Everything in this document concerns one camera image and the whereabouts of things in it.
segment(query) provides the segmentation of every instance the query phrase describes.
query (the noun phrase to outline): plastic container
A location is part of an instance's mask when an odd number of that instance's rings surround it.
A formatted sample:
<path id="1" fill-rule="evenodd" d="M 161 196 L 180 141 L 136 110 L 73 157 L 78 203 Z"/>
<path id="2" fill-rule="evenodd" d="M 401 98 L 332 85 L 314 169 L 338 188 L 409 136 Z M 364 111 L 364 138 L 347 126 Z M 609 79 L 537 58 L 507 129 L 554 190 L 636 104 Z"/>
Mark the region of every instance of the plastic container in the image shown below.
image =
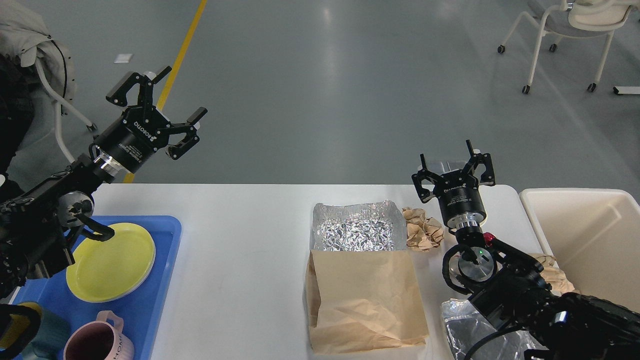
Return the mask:
<path id="1" fill-rule="evenodd" d="M 610 189 L 526 189 L 520 200 L 542 250 L 585 295 L 640 311 L 640 206 Z"/>

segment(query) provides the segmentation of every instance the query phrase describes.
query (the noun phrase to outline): white table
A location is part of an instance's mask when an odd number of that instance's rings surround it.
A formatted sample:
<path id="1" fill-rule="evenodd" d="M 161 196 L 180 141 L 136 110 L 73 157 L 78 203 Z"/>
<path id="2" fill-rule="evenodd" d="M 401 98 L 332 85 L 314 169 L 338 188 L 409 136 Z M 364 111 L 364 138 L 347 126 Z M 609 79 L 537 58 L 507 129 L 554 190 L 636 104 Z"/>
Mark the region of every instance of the white table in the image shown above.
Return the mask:
<path id="1" fill-rule="evenodd" d="M 540 246 L 514 189 L 481 187 L 483 226 L 525 252 Z M 94 194 L 96 215 L 173 215 L 182 238 L 152 358 L 325 359 L 308 342 L 303 304 L 312 210 L 390 199 L 440 218 L 411 185 L 111 184 Z M 444 250 L 413 254 L 431 336 L 426 347 L 340 359 L 450 359 L 440 304 L 462 295 L 441 273 Z"/>

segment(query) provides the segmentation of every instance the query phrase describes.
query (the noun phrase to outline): crumpled paper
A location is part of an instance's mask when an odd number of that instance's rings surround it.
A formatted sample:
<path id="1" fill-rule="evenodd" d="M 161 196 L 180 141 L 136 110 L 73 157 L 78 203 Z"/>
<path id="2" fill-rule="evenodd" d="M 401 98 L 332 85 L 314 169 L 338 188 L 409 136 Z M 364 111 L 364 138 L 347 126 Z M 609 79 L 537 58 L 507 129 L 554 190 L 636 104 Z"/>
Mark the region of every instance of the crumpled paper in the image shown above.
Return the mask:
<path id="1" fill-rule="evenodd" d="M 529 254 L 532 257 L 536 258 L 542 266 L 544 266 L 544 270 L 540 275 L 542 278 L 551 284 L 551 289 L 559 291 L 561 294 L 564 293 L 575 293 L 578 292 L 574 287 L 571 281 L 566 278 L 566 274 L 564 271 L 554 267 L 556 263 L 556 257 L 551 255 L 544 254 Z"/>
<path id="2" fill-rule="evenodd" d="M 406 250 L 311 250 L 306 294 L 316 354 L 423 345 L 429 335 Z"/>
<path id="3" fill-rule="evenodd" d="M 435 218 L 427 218 L 424 209 L 402 208 L 406 221 L 406 246 L 416 251 L 429 251 L 440 246 L 444 238 L 442 224 Z"/>

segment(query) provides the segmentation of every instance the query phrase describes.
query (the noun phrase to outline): silver foil bag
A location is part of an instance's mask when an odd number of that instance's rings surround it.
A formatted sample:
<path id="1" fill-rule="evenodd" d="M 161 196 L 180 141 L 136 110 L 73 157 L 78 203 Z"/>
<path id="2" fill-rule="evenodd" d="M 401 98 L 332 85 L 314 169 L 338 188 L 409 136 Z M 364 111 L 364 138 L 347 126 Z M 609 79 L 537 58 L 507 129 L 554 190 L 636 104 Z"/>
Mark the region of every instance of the silver foil bag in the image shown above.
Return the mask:
<path id="1" fill-rule="evenodd" d="M 496 330 L 467 300 L 451 299 L 442 303 L 447 341 L 455 360 L 463 360 L 467 351 Z M 474 360 L 522 360 L 528 348 L 542 348 L 528 332 L 516 331 L 484 344 Z"/>
<path id="2" fill-rule="evenodd" d="M 324 251 L 406 249 L 406 224 L 390 200 L 372 204 L 316 204 L 312 248 Z"/>

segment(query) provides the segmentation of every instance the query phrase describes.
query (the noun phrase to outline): stack of plates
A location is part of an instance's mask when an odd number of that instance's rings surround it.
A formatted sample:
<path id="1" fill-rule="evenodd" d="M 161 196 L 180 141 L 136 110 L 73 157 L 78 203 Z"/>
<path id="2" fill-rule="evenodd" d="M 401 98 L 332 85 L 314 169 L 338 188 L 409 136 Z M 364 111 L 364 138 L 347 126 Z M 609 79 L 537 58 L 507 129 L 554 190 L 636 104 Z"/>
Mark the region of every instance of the stack of plates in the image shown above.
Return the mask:
<path id="1" fill-rule="evenodd" d="M 86 239 L 74 251 L 76 263 L 67 268 L 71 292 L 87 302 L 107 302 L 134 291 L 149 275 L 156 245 L 142 226 L 122 222 L 110 226 L 108 241 Z"/>

